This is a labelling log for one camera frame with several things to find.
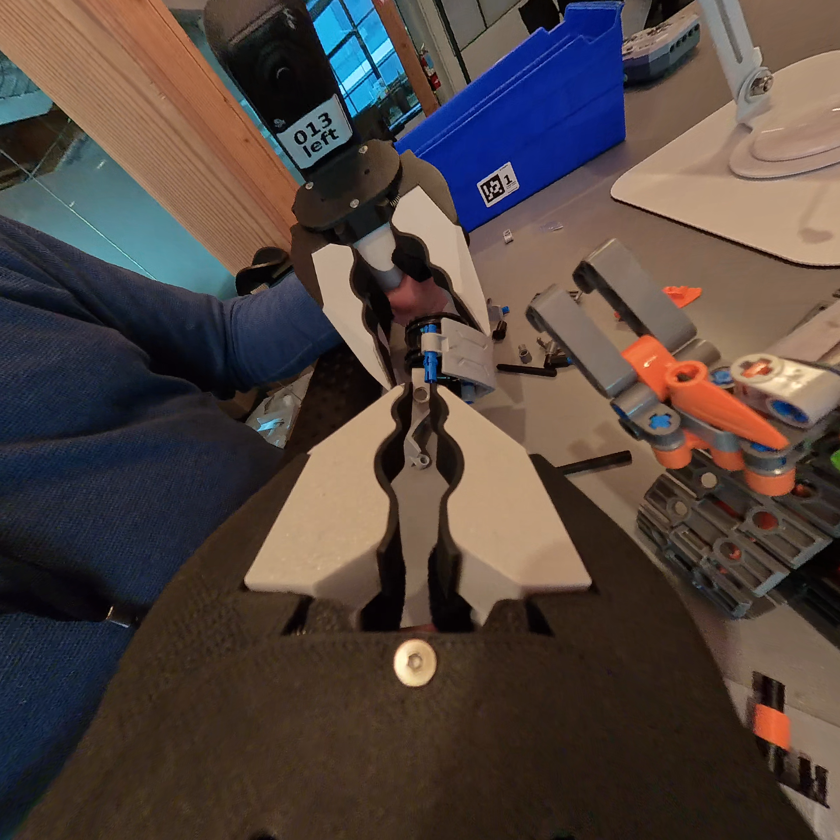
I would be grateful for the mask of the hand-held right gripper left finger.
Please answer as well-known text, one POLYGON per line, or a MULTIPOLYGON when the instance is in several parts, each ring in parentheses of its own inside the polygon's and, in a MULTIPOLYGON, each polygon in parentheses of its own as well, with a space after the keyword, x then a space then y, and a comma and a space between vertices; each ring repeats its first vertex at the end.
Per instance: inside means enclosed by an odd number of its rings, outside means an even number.
POLYGON ((248 590, 338 602, 367 629, 400 626, 406 567, 392 484, 410 420, 411 387, 399 385, 310 449, 248 590))

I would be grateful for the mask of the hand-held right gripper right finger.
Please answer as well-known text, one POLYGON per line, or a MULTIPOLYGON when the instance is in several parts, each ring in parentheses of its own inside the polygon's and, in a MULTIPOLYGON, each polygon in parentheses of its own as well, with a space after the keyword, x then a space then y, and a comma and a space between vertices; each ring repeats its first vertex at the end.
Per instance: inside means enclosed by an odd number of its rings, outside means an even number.
POLYGON ((432 387, 429 419, 446 484, 428 563, 436 629, 470 631, 499 602, 588 591, 592 578, 524 447, 442 387, 432 387))

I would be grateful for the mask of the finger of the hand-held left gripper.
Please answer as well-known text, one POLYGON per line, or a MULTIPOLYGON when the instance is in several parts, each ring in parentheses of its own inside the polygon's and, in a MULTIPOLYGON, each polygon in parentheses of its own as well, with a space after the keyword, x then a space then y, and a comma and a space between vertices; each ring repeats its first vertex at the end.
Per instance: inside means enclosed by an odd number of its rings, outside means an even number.
POLYGON ((402 251, 423 262, 458 313, 490 335, 487 298, 466 235, 425 192, 402 196, 394 210, 394 236, 402 251))
POLYGON ((389 340, 371 304, 353 285, 358 262, 346 245, 328 244, 313 253, 322 310, 367 372, 384 389, 392 389, 396 375, 389 340))

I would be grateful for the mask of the grey grooved curved panel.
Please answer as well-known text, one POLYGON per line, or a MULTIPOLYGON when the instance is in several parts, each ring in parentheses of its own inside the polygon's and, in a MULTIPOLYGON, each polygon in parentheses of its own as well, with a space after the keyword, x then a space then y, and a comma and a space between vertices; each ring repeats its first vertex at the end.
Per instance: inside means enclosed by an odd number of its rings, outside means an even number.
POLYGON ((450 317, 441 319, 439 335, 438 381, 467 404, 494 392, 497 367, 490 337, 450 317))

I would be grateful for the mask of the white curved panel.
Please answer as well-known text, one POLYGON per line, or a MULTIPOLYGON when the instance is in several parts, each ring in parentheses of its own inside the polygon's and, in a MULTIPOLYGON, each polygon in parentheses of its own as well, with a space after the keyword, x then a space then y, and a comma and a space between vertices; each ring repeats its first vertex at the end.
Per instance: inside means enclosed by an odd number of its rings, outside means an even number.
POLYGON ((417 419, 409 428, 404 444, 407 462, 416 469, 426 469, 432 464, 428 443, 432 435, 429 416, 417 419))

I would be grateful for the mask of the person's left forearm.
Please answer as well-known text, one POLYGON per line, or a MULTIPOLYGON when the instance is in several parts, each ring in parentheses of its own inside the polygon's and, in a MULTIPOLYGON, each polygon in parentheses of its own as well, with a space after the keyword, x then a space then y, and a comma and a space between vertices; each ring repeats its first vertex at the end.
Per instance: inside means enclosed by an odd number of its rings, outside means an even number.
POLYGON ((255 295, 215 301, 213 378, 207 389, 231 396, 303 372, 342 339, 295 275, 255 295))

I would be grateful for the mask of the person's left hand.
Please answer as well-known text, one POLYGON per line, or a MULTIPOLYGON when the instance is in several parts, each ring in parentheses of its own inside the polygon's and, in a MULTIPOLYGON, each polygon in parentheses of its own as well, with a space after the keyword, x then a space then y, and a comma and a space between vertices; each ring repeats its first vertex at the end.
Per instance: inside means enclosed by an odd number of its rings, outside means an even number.
POLYGON ((394 321, 403 327, 415 319, 445 312, 452 303, 448 292, 433 279, 415 280, 407 273, 402 274, 398 286, 385 291, 385 297, 394 321))

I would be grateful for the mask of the blue plastic bin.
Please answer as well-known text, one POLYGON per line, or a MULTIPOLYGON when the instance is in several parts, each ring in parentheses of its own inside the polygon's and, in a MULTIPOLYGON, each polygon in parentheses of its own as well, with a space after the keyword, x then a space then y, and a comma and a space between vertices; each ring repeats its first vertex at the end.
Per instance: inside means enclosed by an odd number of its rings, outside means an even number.
POLYGON ((622 4, 571 3, 404 134, 474 230, 625 141, 622 4))

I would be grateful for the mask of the grey orange tracked toy robot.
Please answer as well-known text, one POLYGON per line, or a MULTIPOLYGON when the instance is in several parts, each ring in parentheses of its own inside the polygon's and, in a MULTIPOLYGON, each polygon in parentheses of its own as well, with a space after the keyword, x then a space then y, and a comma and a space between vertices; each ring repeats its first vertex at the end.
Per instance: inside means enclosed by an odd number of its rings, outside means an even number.
POLYGON ((634 342, 619 350, 555 285, 527 318, 664 468, 637 514, 658 555, 731 618, 793 595, 838 628, 838 300, 724 361, 619 240, 573 279, 634 342))

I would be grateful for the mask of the person's clothed body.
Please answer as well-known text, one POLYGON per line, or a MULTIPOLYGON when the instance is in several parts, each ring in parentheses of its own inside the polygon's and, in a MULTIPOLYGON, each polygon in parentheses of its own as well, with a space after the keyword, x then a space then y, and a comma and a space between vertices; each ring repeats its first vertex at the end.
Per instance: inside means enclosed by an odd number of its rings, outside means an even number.
POLYGON ((2 561, 146 611, 280 468, 207 389, 222 300, 8 217, 1 282, 2 561))

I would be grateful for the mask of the wooden pillar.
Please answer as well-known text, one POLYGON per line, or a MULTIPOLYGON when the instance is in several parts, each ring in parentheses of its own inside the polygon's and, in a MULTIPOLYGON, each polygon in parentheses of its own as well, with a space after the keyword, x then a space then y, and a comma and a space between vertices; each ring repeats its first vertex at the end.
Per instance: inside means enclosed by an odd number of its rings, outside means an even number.
POLYGON ((298 184, 163 2, 2 1, 1 47, 232 274, 298 184))

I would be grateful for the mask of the white book stand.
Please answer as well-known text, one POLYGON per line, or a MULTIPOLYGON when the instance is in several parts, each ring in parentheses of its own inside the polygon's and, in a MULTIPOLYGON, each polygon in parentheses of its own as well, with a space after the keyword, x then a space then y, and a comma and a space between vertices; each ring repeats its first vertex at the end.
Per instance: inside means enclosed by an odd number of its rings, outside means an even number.
POLYGON ((765 66, 740 2, 700 2, 728 104, 622 175, 612 198, 803 266, 839 264, 839 53, 765 66))

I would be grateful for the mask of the grey toy control hub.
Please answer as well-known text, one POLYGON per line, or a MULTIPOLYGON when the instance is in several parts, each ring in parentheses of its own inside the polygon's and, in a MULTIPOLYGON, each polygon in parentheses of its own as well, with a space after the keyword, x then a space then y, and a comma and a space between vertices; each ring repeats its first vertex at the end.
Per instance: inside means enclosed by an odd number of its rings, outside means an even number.
POLYGON ((668 75, 699 42, 700 16, 689 9, 626 38, 622 48, 625 85, 646 85, 668 75))

